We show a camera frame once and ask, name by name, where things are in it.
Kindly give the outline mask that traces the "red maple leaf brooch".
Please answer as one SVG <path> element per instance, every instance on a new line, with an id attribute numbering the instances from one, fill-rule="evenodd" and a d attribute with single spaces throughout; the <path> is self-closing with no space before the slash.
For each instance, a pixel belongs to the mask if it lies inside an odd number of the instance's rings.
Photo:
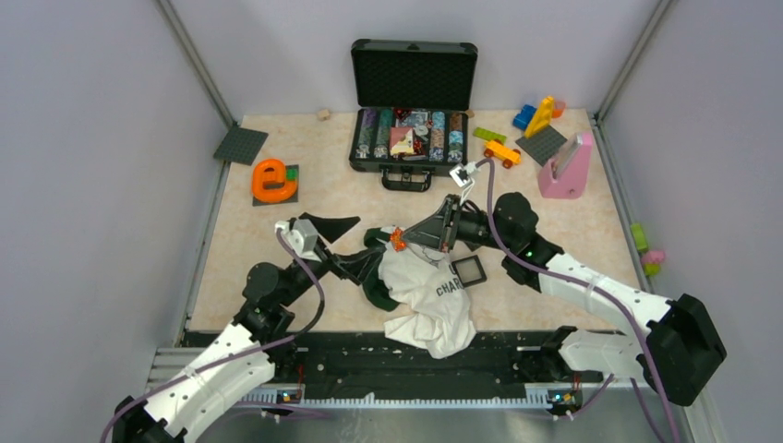
<path id="1" fill-rule="evenodd" d="M 407 243 L 403 239 L 404 231 L 397 227 L 390 234 L 390 243 L 394 251 L 401 252 L 407 248 Z"/>

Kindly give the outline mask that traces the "white and green garment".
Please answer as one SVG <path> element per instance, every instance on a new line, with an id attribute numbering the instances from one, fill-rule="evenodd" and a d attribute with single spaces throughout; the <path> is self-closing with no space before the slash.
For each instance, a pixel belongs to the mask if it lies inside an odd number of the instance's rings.
<path id="1" fill-rule="evenodd" d="M 471 319 L 471 300 L 446 253 L 408 244 L 394 248 L 395 226 L 365 232 L 366 247 L 382 252 L 379 265 L 362 283 L 368 301 L 391 312 L 403 305 L 410 313 L 387 320 L 387 339 L 423 349 L 434 359 L 444 359 L 465 350 L 476 336 Z"/>

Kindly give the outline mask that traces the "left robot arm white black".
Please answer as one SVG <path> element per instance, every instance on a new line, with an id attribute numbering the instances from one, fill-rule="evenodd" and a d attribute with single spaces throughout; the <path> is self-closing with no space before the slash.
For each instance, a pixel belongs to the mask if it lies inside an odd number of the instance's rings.
<path id="1" fill-rule="evenodd" d="M 331 273 L 361 285 L 386 251 L 382 243 L 351 255 L 330 251 L 329 244 L 359 221 L 303 213 L 276 222 L 276 239 L 291 264 L 253 266 L 245 302 L 217 338 L 171 379 L 118 404 L 100 440 L 195 442 L 251 390 L 290 378 L 296 358 L 281 346 L 310 332 L 322 317 L 321 278 Z"/>

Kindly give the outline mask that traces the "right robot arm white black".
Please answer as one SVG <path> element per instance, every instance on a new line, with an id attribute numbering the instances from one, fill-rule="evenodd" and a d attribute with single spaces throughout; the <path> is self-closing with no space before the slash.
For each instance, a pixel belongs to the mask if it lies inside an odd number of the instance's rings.
<path id="1" fill-rule="evenodd" d="M 613 374 L 643 380 L 673 404 L 692 405 L 728 356 L 704 303 L 687 293 L 671 299 L 615 281 L 548 241 L 537 223 L 520 193 L 501 195 L 488 210 L 470 209 L 448 195 L 434 214 L 403 230 L 400 240 L 441 252 L 457 242 L 501 250 L 506 255 L 501 265 L 513 281 L 615 328 L 613 333 L 558 329 L 541 355 L 548 377 Z"/>

